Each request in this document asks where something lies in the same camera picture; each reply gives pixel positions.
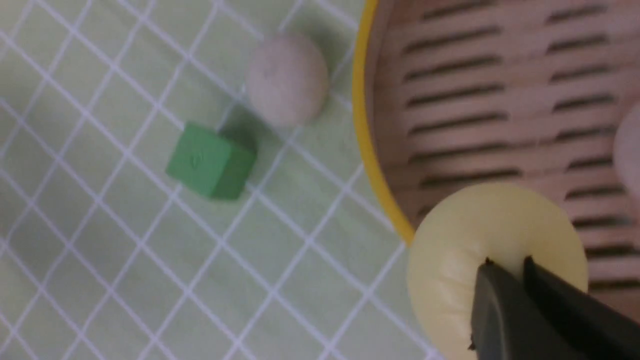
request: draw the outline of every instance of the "green grid mat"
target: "green grid mat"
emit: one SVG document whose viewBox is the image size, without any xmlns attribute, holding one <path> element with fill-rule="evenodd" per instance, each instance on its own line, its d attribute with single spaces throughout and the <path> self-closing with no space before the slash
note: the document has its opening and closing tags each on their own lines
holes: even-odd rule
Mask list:
<svg viewBox="0 0 640 360">
<path fill-rule="evenodd" d="M 439 358 L 351 125 L 363 1 L 3 0 L 0 358 Z M 320 46 L 332 91 L 274 130 L 244 69 L 285 30 Z M 253 132 L 240 201 L 164 175 L 185 121 Z"/>
</svg>

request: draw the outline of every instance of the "basket rim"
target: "basket rim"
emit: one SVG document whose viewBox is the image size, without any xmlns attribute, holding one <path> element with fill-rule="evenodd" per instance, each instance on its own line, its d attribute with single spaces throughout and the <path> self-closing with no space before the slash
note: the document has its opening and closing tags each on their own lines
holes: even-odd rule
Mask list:
<svg viewBox="0 0 640 360">
<path fill-rule="evenodd" d="M 369 48 L 369 40 L 371 37 L 371 29 L 376 16 L 376 10 L 380 0 L 367 0 L 365 2 L 358 36 L 356 39 L 356 47 L 353 56 L 353 79 L 352 79 L 352 98 L 353 98 L 353 122 L 355 127 L 358 145 L 360 147 L 360 155 L 364 169 L 369 178 L 371 188 L 375 196 L 380 201 L 380 205 L 391 220 L 396 232 L 402 237 L 404 242 L 409 245 L 413 241 L 415 229 L 409 222 L 409 219 L 400 209 L 396 199 L 389 188 L 385 176 L 376 156 L 375 146 L 373 144 L 371 129 L 369 127 L 369 119 L 367 117 L 367 105 L 365 96 L 365 65 L 367 61 L 367 50 Z"/>
</svg>

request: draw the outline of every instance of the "green wooden block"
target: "green wooden block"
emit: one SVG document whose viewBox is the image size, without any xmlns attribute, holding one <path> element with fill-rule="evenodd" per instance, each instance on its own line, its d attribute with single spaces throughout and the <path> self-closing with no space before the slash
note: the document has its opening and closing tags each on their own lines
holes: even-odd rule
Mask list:
<svg viewBox="0 0 640 360">
<path fill-rule="evenodd" d="M 166 173 L 208 199 L 237 199 L 256 153 L 196 124 L 187 124 Z"/>
</svg>

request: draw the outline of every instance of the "white grid line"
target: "white grid line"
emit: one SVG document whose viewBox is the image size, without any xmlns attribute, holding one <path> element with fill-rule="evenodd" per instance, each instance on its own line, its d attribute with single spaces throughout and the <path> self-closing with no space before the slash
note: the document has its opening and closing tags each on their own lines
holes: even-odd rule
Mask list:
<svg viewBox="0 0 640 360">
<path fill-rule="evenodd" d="M 333 335 L 333 338 L 331 339 L 329 346 L 325 348 L 324 352 L 318 357 L 318 360 L 325 360 L 330 355 L 330 349 L 335 348 L 338 345 L 338 341 L 342 339 L 342 336 L 347 331 L 351 323 L 353 323 L 353 320 L 356 318 L 358 313 L 367 304 L 369 299 L 371 299 L 374 291 L 376 290 L 378 285 L 380 285 L 382 280 L 384 280 L 385 276 L 387 275 L 389 270 L 391 270 L 391 267 L 394 265 L 394 263 L 396 262 L 400 254 L 402 254 L 403 250 L 404 250 L 404 245 L 401 243 L 400 246 L 398 246 L 398 248 L 396 249 L 396 251 L 394 251 L 394 253 L 391 255 L 391 257 L 389 258 L 385 266 L 380 270 L 380 273 L 378 274 L 378 276 L 376 276 L 373 283 L 369 286 L 368 289 L 366 289 L 366 291 L 362 295 L 362 298 L 360 299 L 358 304 L 355 307 L 353 307 L 351 312 L 347 315 L 342 325 L 338 328 L 338 331 Z"/>
<path fill-rule="evenodd" d="M 315 0 L 322 8 L 331 13 L 334 17 L 340 19 L 345 25 L 349 26 L 352 30 L 358 30 L 358 23 L 349 15 L 342 12 L 334 4 L 331 4 L 327 0 Z"/>
<path fill-rule="evenodd" d="M 41 74 L 43 76 L 47 76 L 46 73 L 39 67 L 39 65 L 37 63 L 35 63 L 32 59 L 30 59 L 26 54 L 24 54 L 22 52 L 22 49 L 18 48 L 17 46 L 15 46 L 15 44 L 13 44 L 13 42 L 8 42 L 12 47 L 14 47 L 14 49 L 16 51 L 18 51 L 28 62 L 30 62 L 30 64 L 36 68 L 37 70 L 39 70 L 39 72 L 41 72 Z M 52 83 L 52 85 L 54 87 L 56 87 L 57 90 L 59 90 L 61 93 L 65 94 L 66 91 L 59 85 L 57 84 L 55 81 L 53 81 L 52 79 L 48 79 L 50 81 L 50 83 Z M 73 97 L 69 94 L 66 95 L 70 101 L 74 102 L 75 100 L 73 99 Z M 102 127 L 102 124 L 100 122 L 98 122 L 97 120 L 95 120 L 90 113 L 88 113 L 85 109 L 83 109 L 82 107 L 78 106 L 84 113 L 86 113 L 86 116 L 88 116 L 88 118 L 94 122 L 94 125 L 96 125 L 96 127 L 101 130 L 101 132 L 104 133 L 105 136 L 107 136 L 119 149 L 123 149 L 123 145 L 119 144 L 117 140 L 115 140 L 113 138 L 113 136 L 108 132 L 108 130 L 104 129 Z M 37 140 L 39 140 L 39 137 L 37 137 L 36 134 L 32 134 Z M 43 146 L 43 148 L 47 148 L 47 145 L 44 143 L 40 144 L 41 146 Z M 75 172 L 71 169 L 71 168 L 67 168 L 67 164 L 66 163 L 62 163 L 63 167 L 65 167 L 65 170 L 67 170 L 67 172 L 74 177 L 74 179 L 76 181 L 78 181 L 78 183 L 81 184 L 81 186 L 84 188 L 84 190 L 89 193 L 92 197 L 94 197 L 94 200 L 96 202 L 99 203 L 100 207 L 125 231 L 125 233 L 127 233 L 127 235 L 129 235 L 132 239 L 134 239 L 134 241 L 136 241 L 136 243 L 139 242 L 138 237 L 131 231 L 131 229 L 128 228 L 128 225 L 121 219 L 118 217 L 117 214 L 115 214 L 113 212 L 113 210 L 111 208 L 109 208 L 108 206 L 106 206 L 104 203 L 102 203 L 99 199 L 96 199 L 96 195 L 93 193 L 93 190 L 91 190 L 85 183 L 84 180 L 82 180 L 79 176 L 77 176 L 77 174 L 75 174 Z M 141 168 L 141 169 L 145 169 L 144 165 L 141 163 L 137 163 L 137 165 Z M 162 182 L 153 174 L 150 172 L 147 172 L 147 175 L 150 176 L 151 179 L 153 179 L 156 184 L 161 187 L 164 191 L 168 191 L 166 189 L 166 186 L 164 184 L 162 184 Z M 185 211 L 187 212 L 187 214 L 189 214 L 192 218 L 194 218 L 194 220 L 203 228 L 205 229 L 205 231 L 212 236 L 213 238 L 219 239 L 219 236 L 197 215 L 193 212 L 193 210 L 191 210 L 187 205 L 185 205 L 180 199 L 177 199 L 176 203 Z M 254 276 L 254 278 L 256 278 L 256 280 L 258 281 L 259 284 L 261 284 L 263 287 L 265 287 L 265 289 L 269 290 L 269 285 L 268 283 L 264 280 L 264 278 L 262 278 L 262 276 L 255 271 L 255 269 L 253 269 L 235 250 L 225 246 L 224 243 L 223 247 L 227 250 L 227 252 L 251 275 Z M 159 266 L 163 266 L 163 263 L 158 260 L 158 258 L 156 256 L 153 256 L 153 253 L 151 253 L 150 250 L 148 250 L 146 247 L 143 247 L 143 250 L 145 251 L 145 253 L 147 253 L 148 255 L 151 256 L 151 258 L 159 265 Z M 163 268 L 163 270 L 165 271 L 166 274 L 171 275 L 172 273 L 170 272 L 170 270 Z M 147 334 L 150 334 L 150 331 L 146 328 L 146 325 L 139 319 L 139 317 L 137 317 L 137 315 L 126 305 L 126 303 L 124 303 L 124 301 L 116 296 L 116 294 L 113 294 L 113 298 L 129 313 L 130 316 L 132 316 L 134 318 L 134 320 L 138 323 L 138 325 L 145 331 L 147 332 Z M 290 305 L 288 306 L 286 303 L 283 304 L 284 307 L 289 310 L 290 313 L 292 313 L 292 315 L 298 319 L 299 321 L 303 322 L 303 326 L 305 326 L 305 328 L 307 328 L 307 330 L 309 330 L 312 334 L 314 333 L 314 328 L 313 326 L 310 326 L 310 324 L 305 323 L 303 320 L 303 317 L 295 312 L 295 309 L 293 307 L 291 307 Z M 165 349 L 163 347 L 163 345 L 161 343 L 158 344 L 159 346 L 161 346 L 163 348 L 163 350 L 165 351 L 165 354 L 168 352 L 167 349 Z"/>
<path fill-rule="evenodd" d="M 24 200 L 28 201 L 29 195 L 27 195 L 26 193 L 24 193 L 24 191 L 22 190 L 22 188 L 4 171 L 4 170 L 0 170 L 1 175 L 3 177 L 3 179 L 5 181 L 7 181 L 12 187 L 13 189 L 16 191 L 16 193 L 18 193 L 20 195 L 20 197 L 22 197 Z M 47 227 L 49 229 L 52 230 L 52 232 L 54 233 L 54 235 L 65 245 L 65 250 L 68 248 L 68 241 L 64 238 L 64 235 L 62 235 L 57 228 L 55 228 L 55 225 L 53 225 L 53 223 L 42 213 L 42 211 L 37 207 L 33 207 L 32 210 L 45 222 L 45 224 L 47 225 Z M 93 345 L 93 343 L 91 343 L 90 341 L 88 341 L 88 339 L 85 338 L 84 336 L 84 332 L 79 331 L 79 329 L 76 327 L 75 323 L 73 322 L 73 320 L 71 320 L 68 315 L 62 310 L 62 308 L 58 305 L 58 303 L 55 301 L 55 299 L 53 299 L 51 297 L 51 295 L 45 290 L 46 284 L 49 281 L 49 279 L 51 278 L 55 267 L 61 262 L 61 260 L 64 258 L 64 251 L 63 250 L 61 252 L 60 255 L 58 255 L 58 257 L 56 257 L 56 259 L 54 260 L 53 264 L 49 267 L 47 273 L 45 274 L 45 277 L 43 278 L 42 281 L 39 281 L 27 268 L 27 266 L 22 262 L 21 258 L 18 257 L 14 251 L 11 249 L 10 246 L 7 245 L 7 247 L 4 250 L 5 254 L 8 254 L 13 260 L 14 262 L 16 262 L 16 264 L 18 264 L 18 266 L 20 267 L 20 269 L 25 273 L 25 275 L 29 278 L 29 280 L 36 286 L 37 288 L 37 292 L 35 294 L 35 296 L 31 299 L 31 302 L 29 302 L 29 304 L 27 305 L 27 307 L 25 308 L 25 310 L 23 310 L 20 318 L 18 319 L 18 321 L 16 322 L 15 325 L 15 329 L 16 331 L 20 328 L 20 326 L 22 325 L 23 321 L 26 319 L 26 317 L 28 316 L 28 314 L 31 312 L 33 306 L 35 306 L 37 300 L 41 297 L 44 296 L 45 299 L 47 299 L 51 305 L 53 306 L 53 308 L 55 308 L 55 310 L 58 312 L 58 314 L 60 315 L 60 317 L 67 323 L 67 325 L 69 325 L 71 327 L 72 330 L 74 330 L 77 334 L 77 336 L 80 336 L 85 343 L 87 344 L 87 347 L 100 359 L 100 360 L 104 360 L 104 358 L 102 357 L 102 355 L 100 354 L 100 352 L 95 348 L 95 346 Z"/>
<path fill-rule="evenodd" d="M 202 28 L 200 29 L 200 31 L 198 32 L 193 45 L 191 46 L 191 48 L 189 49 L 188 52 L 188 57 L 185 57 L 182 62 L 180 63 L 180 65 L 178 66 L 178 69 L 175 71 L 174 76 L 172 78 L 172 81 L 167 85 L 166 89 L 165 89 L 165 94 L 163 94 L 162 96 L 162 100 L 159 101 L 159 103 L 162 103 L 165 99 L 166 96 L 169 93 L 169 90 L 173 87 L 173 85 L 175 84 L 175 81 L 178 78 L 178 73 L 179 71 L 181 71 L 182 68 L 184 68 L 190 57 L 192 57 L 192 55 L 194 54 L 194 52 L 198 49 L 198 46 L 200 45 L 200 42 L 202 41 L 202 38 L 204 37 L 204 35 L 206 34 L 207 30 L 209 29 L 209 27 L 211 26 L 211 23 L 213 22 L 213 19 L 215 18 L 217 12 L 219 11 L 219 4 L 218 3 L 214 3 L 213 7 L 211 8 L 211 11 L 209 13 L 209 15 L 207 16 L 207 20 L 205 21 L 204 25 L 202 26 Z M 228 106 L 228 108 L 225 110 L 225 116 L 223 121 L 220 124 L 220 127 L 224 126 L 224 124 L 226 123 L 228 116 L 230 115 L 230 112 L 232 111 L 233 107 L 235 106 L 234 103 L 232 103 L 230 106 Z M 164 214 L 169 210 L 170 206 L 175 202 L 175 200 L 177 199 L 178 194 L 180 193 L 180 191 L 182 190 L 182 186 L 178 186 L 175 191 L 170 195 L 169 199 L 167 200 L 166 204 L 164 205 L 164 208 L 162 211 L 160 211 L 160 213 L 156 216 L 156 218 L 154 219 L 154 222 L 152 223 L 152 225 L 150 226 L 149 230 L 147 231 L 147 234 L 145 235 L 145 237 L 141 240 L 142 244 L 146 244 L 146 242 L 148 241 L 148 238 L 150 237 L 150 235 L 154 232 L 155 228 L 157 227 L 157 225 L 160 223 L 162 217 L 164 216 Z M 217 254 L 216 250 L 219 249 L 219 246 L 216 246 L 212 252 L 212 256 L 211 258 L 213 259 L 215 257 L 215 255 Z M 208 268 L 208 264 L 207 262 L 205 262 L 204 265 L 202 265 L 201 269 L 204 270 Z M 182 284 L 182 281 L 180 281 L 177 277 L 177 281 L 174 282 L 178 282 L 179 284 L 182 284 L 181 289 L 182 289 L 182 295 L 180 297 L 180 299 L 176 302 L 176 304 L 173 306 L 173 308 L 171 309 L 171 311 L 166 315 L 164 321 L 162 322 L 160 328 L 158 328 L 158 330 L 153 334 L 153 336 L 150 338 L 149 343 L 147 344 L 147 346 L 143 349 L 142 353 L 140 354 L 140 356 L 138 356 L 139 360 L 144 360 L 144 358 L 146 358 L 148 352 L 152 349 L 153 345 L 156 345 L 158 343 L 158 339 L 160 337 L 160 335 L 162 335 L 162 333 L 164 332 L 164 330 L 166 329 L 166 327 L 171 323 L 171 321 L 173 320 L 173 318 L 175 317 L 175 314 L 178 312 L 178 310 L 181 308 L 182 304 L 184 303 L 184 301 L 186 301 L 186 298 L 188 296 L 191 295 L 191 298 L 193 298 L 193 288 L 195 287 L 195 284 L 197 283 L 198 280 L 198 274 L 200 272 L 198 272 L 195 276 L 195 278 L 188 284 L 188 286 L 184 286 Z M 212 319 L 217 319 L 217 321 L 213 321 L 226 335 L 227 337 L 229 337 L 231 339 L 231 341 L 235 341 L 236 337 L 233 334 L 233 332 L 227 328 L 227 326 L 220 320 L 217 318 L 217 316 L 213 315 L 213 314 L 208 314 L 209 318 Z M 245 348 L 241 348 L 241 351 L 243 352 L 243 354 L 248 357 L 250 360 L 255 359 L 255 356 L 253 356 L 253 354 L 251 354 L 247 349 Z"/>
<path fill-rule="evenodd" d="M 233 7 L 228 6 L 226 4 L 226 1 L 219 0 L 218 6 L 220 6 L 220 10 L 222 10 L 222 12 L 225 15 L 229 16 L 231 19 L 234 19 L 238 24 L 242 25 L 242 27 L 247 31 L 249 31 L 249 33 L 251 33 L 253 37 L 259 40 L 264 40 L 264 35 L 258 29 L 256 29 L 255 26 L 253 26 L 250 22 L 245 20 L 244 17 L 240 16 L 238 12 L 233 9 Z"/>
<path fill-rule="evenodd" d="M 350 181 L 355 181 L 358 178 L 359 174 L 360 174 L 360 171 L 356 171 Z M 288 280 L 288 278 L 293 273 L 293 270 L 296 268 L 296 266 L 298 265 L 302 257 L 307 252 L 307 249 L 310 247 L 311 242 L 315 240 L 317 234 L 322 230 L 322 228 L 327 223 L 327 221 L 329 221 L 329 219 L 331 218 L 331 215 L 337 209 L 344 195 L 345 195 L 344 190 L 338 194 L 338 196 L 335 198 L 335 200 L 332 202 L 331 206 L 327 210 L 325 216 L 321 219 L 321 221 L 318 223 L 318 225 L 314 229 L 313 233 L 310 236 L 305 238 L 304 245 L 294 255 L 293 259 L 291 259 L 291 262 L 289 263 L 287 268 L 284 270 L 284 272 L 282 273 L 278 281 L 275 283 L 271 291 L 267 294 L 267 297 L 262 302 L 262 305 L 260 305 L 256 313 L 253 315 L 253 317 L 249 320 L 249 322 L 246 324 L 246 326 L 240 333 L 239 341 L 242 341 L 246 337 L 246 335 L 253 329 L 253 326 L 255 325 L 255 323 L 258 321 L 258 319 L 262 316 L 262 314 L 265 312 L 265 310 L 271 303 L 271 299 L 274 297 L 275 293 L 279 291 L 279 289 L 286 282 L 286 280 Z M 230 360 L 235 349 L 236 349 L 236 346 L 232 347 L 231 350 L 229 350 L 229 352 L 227 353 L 227 356 L 223 358 L 223 360 Z"/>
<path fill-rule="evenodd" d="M 13 337 L 14 339 L 16 339 L 23 347 L 24 351 L 27 353 L 27 355 L 32 359 L 32 360 L 38 360 L 37 356 L 35 355 L 35 353 L 33 352 L 33 350 L 31 349 L 31 347 L 29 346 L 29 344 L 27 344 L 27 342 L 22 338 L 22 336 L 20 336 L 20 334 L 17 333 L 17 330 L 15 330 L 15 327 L 11 324 L 11 322 L 9 321 L 9 319 L 7 319 L 4 314 L 2 314 L 2 312 L 0 312 L 0 321 L 2 321 L 4 323 L 4 326 L 6 326 L 6 328 L 10 331 L 10 332 L 15 332 L 16 335 Z"/>
<path fill-rule="evenodd" d="M 84 8 L 81 10 L 81 13 L 78 15 L 78 18 L 74 24 L 74 27 L 78 27 L 80 25 L 80 23 L 82 23 L 82 21 L 84 20 L 84 17 L 86 16 L 86 14 L 88 13 L 89 7 L 91 5 L 91 0 L 89 0 L 87 2 L 87 4 L 85 4 Z M 58 52 L 56 53 L 56 56 L 54 57 L 53 61 L 51 62 L 49 69 L 48 69 L 48 73 L 51 74 L 56 67 L 58 66 L 60 60 L 62 59 L 64 52 L 66 51 L 66 48 L 68 47 L 68 45 L 71 43 L 72 41 L 72 34 L 68 33 L 67 36 L 65 37 L 64 41 L 61 43 L 60 48 L 58 49 Z M 33 108 L 33 106 L 35 105 L 35 103 L 37 102 L 38 98 L 40 97 L 40 95 L 42 94 L 44 88 L 46 86 L 46 80 L 43 79 L 41 80 L 40 84 L 38 85 L 38 88 L 36 89 L 36 91 L 34 92 L 34 94 L 32 95 L 32 97 L 29 100 L 29 103 L 27 105 L 27 108 L 24 111 L 23 116 L 21 117 L 17 117 L 17 125 L 18 127 L 21 124 L 24 124 L 26 117 L 28 116 L 29 112 L 31 111 L 31 109 Z M 80 125 L 76 125 L 76 127 L 73 129 L 72 133 L 75 133 L 79 130 L 81 126 Z M 6 148 L 8 148 L 10 146 L 10 144 L 13 142 L 13 139 L 11 138 L 10 141 L 7 141 L 6 143 Z M 70 143 L 70 139 L 71 136 L 67 139 L 67 143 L 63 146 L 63 149 L 61 150 L 61 154 L 65 151 L 66 147 L 68 146 L 68 143 Z M 44 176 L 44 178 L 41 180 L 38 188 L 36 189 L 35 194 L 33 195 L 32 198 L 27 199 L 27 206 L 25 207 L 24 211 L 22 212 L 22 214 L 20 214 L 20 216 L 18 217 L 18 219 L 16 219 L 16 221 L 13 223 L 11 229 L 9 230 L 8 236 L 6 238 L 5 243 L 3 244 L 3 248 L 0 250 L 0 252 L 3 252 L 6 250 L 7 247 L 9 247 L 9 243 L 11 241 L 11 238 L 15 232 L 15 230 L 18 228 L 18 226 L 20 226 L 20 224 L 24 221 L 24 219 L 26 218 L 27 214 L 31 211 L 31 209 L 34 207 L 35 202 L 37 200 L 37 198 L 40 196 L 40 194 L 43 192 L 44 188 L 46 187 L 46 184 L 49 182 L 49 180 L 51 179 L 51 177 L 53 176 L 56 168 L 57 168 L 57 164 L 60 162 L 61 157 L 60 156 L 55 156 L 54 157 L 54 162 L 51 164 L 51 166 L 49 167 L 46 175 Z M 56 268 L 56 265 L 62 260 L 62 258 L 64 257 L 64 252 L 61 253 L 55 260 L 54 263 L 52 264 L 52 267 L 49 269 L 49 271 L 47 272 L 45 279 L 43 281 L 43 284 L 46 283 L 46 281 L 48 280 L 49 276 L 51 276 L 51 274 L 53 273 L 53 270 Z M 38 292 L 35 294 L 35 296 L 33 297 L 32 301 L 28 304 L 28 306 L 25 308 L 24 312 L 22 315 L 22 317 L 20 317 L 19 321 L 16 323 L 16 327 L 15 329 L 18 329 L 21 324 L 22 321 L 24 321 L 26 315 L 31 311 L 31 308 L 35 305 L 37 299 L 42 295 L 42 287 L 38 287 Z M 0 354 L 2 354 L 5 350 L 5 346 L 7 346 L 10 342 L 10 339 L 12 336 L 15 336 L 15 332 L 11 333 L 10 336 L 7 338 L 7 340 L 5 341 L 5 343 L 3 344 L 2 348 L 0 348 Z"/>
</svg>

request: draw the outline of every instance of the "slat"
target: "slat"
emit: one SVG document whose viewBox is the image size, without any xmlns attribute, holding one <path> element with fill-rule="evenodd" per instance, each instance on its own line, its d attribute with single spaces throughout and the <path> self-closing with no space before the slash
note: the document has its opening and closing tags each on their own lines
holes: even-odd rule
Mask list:
<svg viewBox="0 0 640 360">
<path fill-rule="evenodd" d="M 640 280 L 640 256 L 617 256 L 589 260 L 591 281 Z"/>
<path fill-rule="evenodd" d="M 635 81 L 639 77 L 640 70 L 634 69 L 549 86 L 531 86 L 501 94 L 442 101 L 407 110 L 387 110 L 378 107 L 376 121 L 400 121 L 413 127 L 496 111 L 505 113 L 509 118 L 532 117 L 550 113 L 561 101 L 598 94 L 610 94 L 619 102 L 627 102 L 640 95 L 640 81 Z"/>
<path fill-rule="evenodd" d="M 421 22 L 426 12 L 433 12 L 443 8 L 450 8 L 456 4 L 465 3 L 482 3 L 482 1 L 455 1 L 455 0 L 429 0 L 429 1 L 405 1 L 399 4 L 398 11 L 391 19 L 393 28 L 401 27 L 403 24 Z M 589 5 L 608 5 L 614 4 L 616 0 L 542 0 L 531 4 L 529 1 L 494 1 L 494 4 L 474 8 L 460 12 L 456 15 L 443 16 L 430 19 L 425 23 L 433 24 L 434 27 L 446 26 L 449 22 L 468 22 L 473 18 L 482 19 L 485 17 L 496 17 L 501 15 L 496 10 L 500 7 L 509 8 L 510 11 L 518 11 L 521 13 L 535 13 L 537 16 L 528 15 L 528 19 L 540 19 L 544 21 L 548 16 L 554 13 L 554 10 L 581 8 Z"/>
<path fill-rule="evenodd" d="M 620 183 L 612 167 L 572 170 L 569 172 L 544 174 L 527 179 L 514 176 L 504 178 L 501 181 L 509 181 L 521 186 L 526 186 L 560 204 L 564 203 L 565 197 L 574 190 L 587 190 L 601 186 L 616 186 Z M 411 217 L 417 217 L 423 208 L 432 208 L 447 196 L 475 183 L 477 183 L 477 181 L 465 181 L 456 184 L 430 186 L 428 188 L 407 188 L 398 190 L 395 194 L 398 203 L 402 205 L 404 211 Z"/>
<path fill-rule="evenodd" d="M 397 107 L 403 107 L 417 94 L 423 96 L 446 94 L 487 84 L 500 84 L 506 88 L 546 84 L 554 74 L 603 64 L 610 69 L 639 65 L 640 38 L 551 54 L 520 63 L 459 70 L 404 83 L 402 82 L 406 74 L 418 71 L 420 68 L 378 72 L 375 95 L 376 101 L 385 101 Z"/>
<path fill-rule="evenodd" d="M 431 176 L 465 176 L 499 169 L 519 169 L 523 175 L 566 169 L 581 159 L 610 156 L 613 136 L 579 139 L 540 147 L 525 147 L 451 156 L 405 166 L 385 167 L 391 189 L 417 188 Z"/>
<path fill-rule="evenodd" d="M 594 291 L 591 296 L 640 323 L 640 288 Z"/>
<path fill-rule="evenodd" d="M 580 231 L 580 239 L 587 249 L 630 245 L 640 250 L 640 227 L 630 225 L 583 230 Z"/>
<path fill-rule="evenodd" d="M 562 208 L 570 219 L 593 218 L 606 215 L 628 215 L 635 213 L 631 198 L 627 195 L 588 197 L 564 201 Z"/>
<path fill-rule="evenodd" d="M 429 1 L 417 1 L 416 3 L 428 3 Z M 607 13 L 615 13 L 618 9 L 626 9 L 633 6 L 633 1 L 620 1 L 616 6 L 613 1 L 579 1 L 580 4 L 569 6 L 570 8 L 580 8 L 590 5 L 606 6 L 609 3 Z M 457 16 L 443 17 L 439 20 L 413 22 L 404 26 L 391 26 L 385 37 L 383 52 L 385 55 L 398 54 L 409 45 L 451 36 L 453 34 L 468 33 L 473 30 L 498 27 L 503 33 L 517 33 L 523 31 L 535 31 L 545 25 L 547 19 L 558 10 L 563 10 L 557 1 L 512 1 L 502 2 L 500 6 L 489 6 L 479 8 L 476 11 L 460 13 Z M 575 19 L 573 21 L 559 22 L 547 25 L 549 28 L 557 26 L 558 29 L 576 26 L 580 22 L 589 21 L 590 18 L 605 16 L 593 14 L 588 17 Z"/>
<path fill-rule="evenodd" d="M 416 51 L 401 58 L 391 56 L 391 54 L 385 57 L 383 49 L 378 70 L 386 72 L 390 67 L 428 69 L 453 61 L 486 55 L 499 56 L 503 63 L 508 63 L 518 59 L 541 56 L 554 42 L 582 38 L 588 35 L 603 34 L 608 36 L 610 42 L 617 42 L 640 33 L 640 22 L 637 21 L 639 8 L 640 4 L 633 3 L 621 7 L 615 12 L 595 15 L 580 22 L 565 22 L 533 32 L 507 32 L 475 41 L 456 42 L 448 46 Z"/>
<path fill-rule="evenodd" d="M 396 154 L 403 152 L 399 160 L 405 160 L 418 151 L 429 153 L 468 149 L 492 143 L 516 145 L 545 142 L 566 131 L 616 127 L 629 108 L 630 105 L 606 104 L 595 109 L 588 107 L 563 111 L 540 118 L 452 126 L 410 136 L 410 129 L 402 129 L 400 123 L 382 122 L 378 143 L 385 149 L 393 148 Z"/>
</svg>

